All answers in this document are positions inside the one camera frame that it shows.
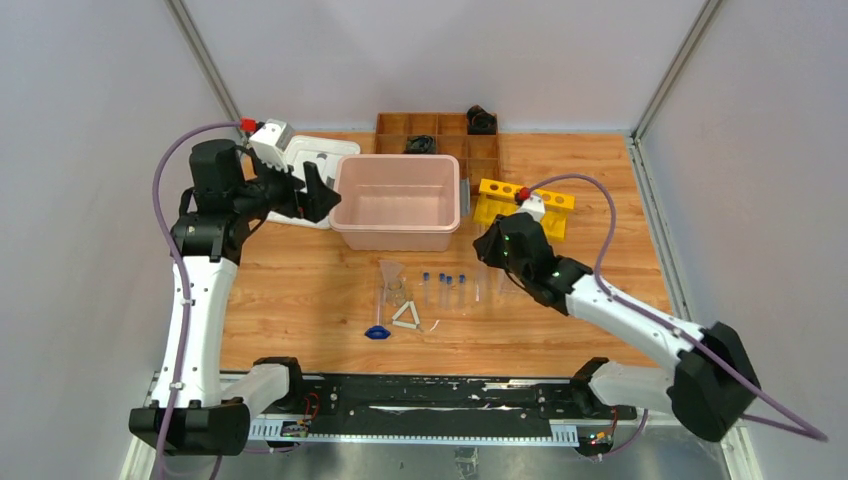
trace pink plastic bin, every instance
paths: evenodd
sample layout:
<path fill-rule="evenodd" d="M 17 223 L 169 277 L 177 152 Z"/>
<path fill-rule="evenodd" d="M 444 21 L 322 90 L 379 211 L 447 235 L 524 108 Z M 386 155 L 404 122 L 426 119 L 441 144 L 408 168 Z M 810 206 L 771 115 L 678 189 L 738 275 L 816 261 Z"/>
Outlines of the pink plastic bin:
<path fill-rule="evenodd" d="M 354 250 L 447 250 L 459 227 L 459 162 L 450 155 L 348 155 L 330 227 Z"/>

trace small white stick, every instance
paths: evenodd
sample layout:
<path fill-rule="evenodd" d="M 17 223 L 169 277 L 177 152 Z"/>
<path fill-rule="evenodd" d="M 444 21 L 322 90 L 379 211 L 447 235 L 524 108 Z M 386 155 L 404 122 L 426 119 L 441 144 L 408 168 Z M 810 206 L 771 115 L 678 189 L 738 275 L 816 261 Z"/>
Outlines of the small white stick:
<path fill-rule="evenodd" d="M 403 312 L 405 312 L 405 311 L 406 311 L 406 309 L 407 309 L 407 308 L 409 308 L 409 303 L 410 303 L 410 302 L 406 302 L 406 303 L 404 303 L 404 304 L 403 304 L 403 306 L 401 306 L 401 307 L 398 309 L 398 311 L 397 311 L 397 312 L 395 312 L 395 314 L 394 314 L 394 315 L 392 315 L 392 321 L 397 320 L 397 319 L 398 319 L 398 317 L 400 317 L 401 315 L 403 315 Z"/>
<path fill-rule="evenodd" d="M 415 302 L 412 300 L 409 301 L 409 310 L 412 311 L 412 319 L 415 320 L 415 324 L 420 325 L 421 320 L 418 319 L 418 309 L 415 308 Z"/>
<path fill-rule="evenodd" d="M 412 323 L 401 322 L 401 321 L 398 321 L 398 320 L 395 320 L 394 322 L 392 322 L 392 325 L 394 325 L 396 327 L 411 328 L 412 330 L 418 330 L 417 325 L 414 325 Z"/>

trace black object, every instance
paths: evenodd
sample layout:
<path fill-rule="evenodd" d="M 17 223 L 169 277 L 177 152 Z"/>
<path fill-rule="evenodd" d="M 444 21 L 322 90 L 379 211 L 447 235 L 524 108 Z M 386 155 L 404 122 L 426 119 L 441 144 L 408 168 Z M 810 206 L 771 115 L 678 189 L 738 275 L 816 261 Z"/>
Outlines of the black object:
<path fill-rule="evenodd" d="M 760 387 L 735 330 L 717 322 L 708 329 L 701 329 L 701 333 L 704 335 L 701 343 Z M 700 351 L 682 352 L 679 356 L 680 363 L 674 369 L 674 385 L 667 390 L 671 410 L 689 431 L 704 440 L 718 442 L 756 397 Z"/>
<path fill-rule="evenodd" d="M 585 388 L 583 385 L 575 386 L 562 379 L 512 380 L 515 379 L 344 374 L 312 377 L 307 374 L 304 388 L 320 395 L 322 412 L 312 421 L 309 432 L 327 435 L 549 437 L 551 419 L 613 418 L 612 410 L 606 405 L 599 404 L 596 410 L 585 411 L 572 400 L 578 389 Z M 498 388 L 497 385 L 509 387 Z M 325 414 L 326 399 L 331 392 L 337 393 L 336 411 Z M 619 410 L 619 419 L 635 418 L 634 408 Z"/>
<path fill-rule="evenodd" d="M 283 365 L 289 370 L 289 393 L 274 402 L 283 411 L 294 411 L 298 408 L 305 394 L 303 387 L 303 371 L 294 357 L 264 357 L 253 362 L 253 365 Z"/>
<path fill-rule="evenodd" d="M 610 405 L 604 405 L 598 400 L 598 397 L 592 393 L 589 388 L 589 382 L 592 380 L 592 375 L 601 368 L 609 359 L 606 357 L 594 357 L 586 362 L 577 373 L 574 374 L 571 381 L 574 386 L 573 400 L 580 408 L 583 415 L 591 416 L 593 412 L 598 412 L 603 409 L 609 409 Z"/>
<path fill-rule="evenodd" d="M 468 118 L 469 135 L 495 135 L 498 133 L 498 119 L 483 110 L 480 105 L 474 105 L 465 114 Z"/>
<path fill-rule="evenodd" d="M 250 156 L 256 178 L 245 180 L 239 152 Z M 304 182 L 289 168 L 277 171 L 262 163 L 253 150 L 232 140 L 209 140 L 195 145 L 189 156 L 194 181 L 183 192 L 180 217 L 171 235 L 184 257 L 208 256 L 219 262 L 226 258 L 241 261 L 241 249 L 251 235 L 249 223 L 263 221 L 271 210 L 287 217 L 318 222 L 341 201 L 341 196 L 324 185 L 318 167 L 304 162 Z M 190 199 L 197 210 L 189 212 Z M 297 360 L 289 357 L 265 358 L 258 363 L 277 363 L 289 368 L 291 393 L 283 405 L 300 400 L 302 377 Z M 155 447 L 165 408 L 153 403 L 149 408 L 130 412 L 130 432 Z M 169 455 L 238 455 L 247 442 L 250 412 L 241 399 L 221 405 L 189 402 L 188 408 L 175 408 L 168 427 L 166 453 Z"/>
<path fill-rule="evenodd" d="M 433 154 L 436 153 L 436 139 L 430 135 L 418 135 L 406 140 L 406 148 L 403 153 L 411 154 Z"/>
<path fill-rule="evenodd" d="M 542 226 L 528 213 L 499 215 L 480 238 L 474 240 L 477 258 L 500 268 L 520 281 L 520 286 L 538 303 L 568 315 L 565 296 L 574 284 L 592 269 L 567 257 L 554 255 Z M 723 323 L 701 329 L 701 343 L 729 363 L 754 385 L 759 381 L 742 341 L 735 330 Z M 667 391 L 674 415 L 698 437 L 721 440 L 756 396 L 697 349 L 681 351 L 675 367 L 674 385 Z M 578 372 L 597 370 L 595 362 Z M 595 408 L 591 398 L 586 408 Z"/>
<path fill-rule="evenodd" d="M 130 411 L 130 432 L 156 448 L 165 408 Z M 238 455 L 247 443 L 250 410 L 234 399 L 213 407 L 175 408 L 165 441 L 167 455 Z"/>
<path fill-rule="evenodd" d="M 245 180 L 238 152 L 250 155 L 257 177 Z M 304 182 L 292 169 L 277 171 L 259 161 L 253 150 L 232 140 L 209 140 L 195 145 L 189 157 L 194 187 L 183 193 L 180 217 L 171 235 L 184 257 L 209 256 L 213 262 L 226 258 L 238 264 L 242 246 L 250 236 L 249 223 L 270 211 L 290 218 L 321 221 L 341 201 L 324 185 L 318 167 L 304 162 Z M 197 210 L 188 211 L 189 196 Z"/>

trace yellow test tube rack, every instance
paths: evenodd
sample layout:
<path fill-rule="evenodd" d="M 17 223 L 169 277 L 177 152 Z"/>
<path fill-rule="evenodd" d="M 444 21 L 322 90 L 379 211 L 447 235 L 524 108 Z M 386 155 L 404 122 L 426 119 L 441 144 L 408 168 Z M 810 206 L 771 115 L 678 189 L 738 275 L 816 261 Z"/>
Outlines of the yellow test tube rack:
<path fill-rule="evenodd" d="M 480 196 L 474 209 L 474 223 L 488 227 L 497 215 L 511 215 L 518 209 L 515 194 L 521 185 L 498 182 L 484 178 L 480 181 Z M 549 240 L 565 241 L 565 224 L 568 213 L 574 210 L 573 195 L 535 190 L 545 203 L 545 216 L 542 217 L 542 229 Z"/>

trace test tube with blue cap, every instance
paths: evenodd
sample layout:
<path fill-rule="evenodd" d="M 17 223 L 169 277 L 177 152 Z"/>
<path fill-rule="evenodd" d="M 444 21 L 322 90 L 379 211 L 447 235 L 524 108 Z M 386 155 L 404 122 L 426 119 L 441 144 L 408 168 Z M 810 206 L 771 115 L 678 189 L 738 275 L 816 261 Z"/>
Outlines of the test tube with blue cap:
<path fill-rule="evenodd" d="M 457 292 L 456 308 L 465 308 L 465 274 L 459 274 L 459 291 Z"/>
<path fill-rule="evenodd" d="M 453 277 L 448 275 L 445 279 L 445 283 L 447 284 L 445 286 L 445 305 L 442 308 L 447 310 L 450 308 L 450 291 L 453 289 Z"/>
<path fill-rule="evenodd" d="M 439 307 L 445 308 L 445 292 L 447 290 L 446 277 L 444 273 L 439 274 Z"/>
<path fill-rule="evenodd" d="M 430 272 L 424 272 L 422 283 L 424 284 L 424 306 L 430 306 Z"/>

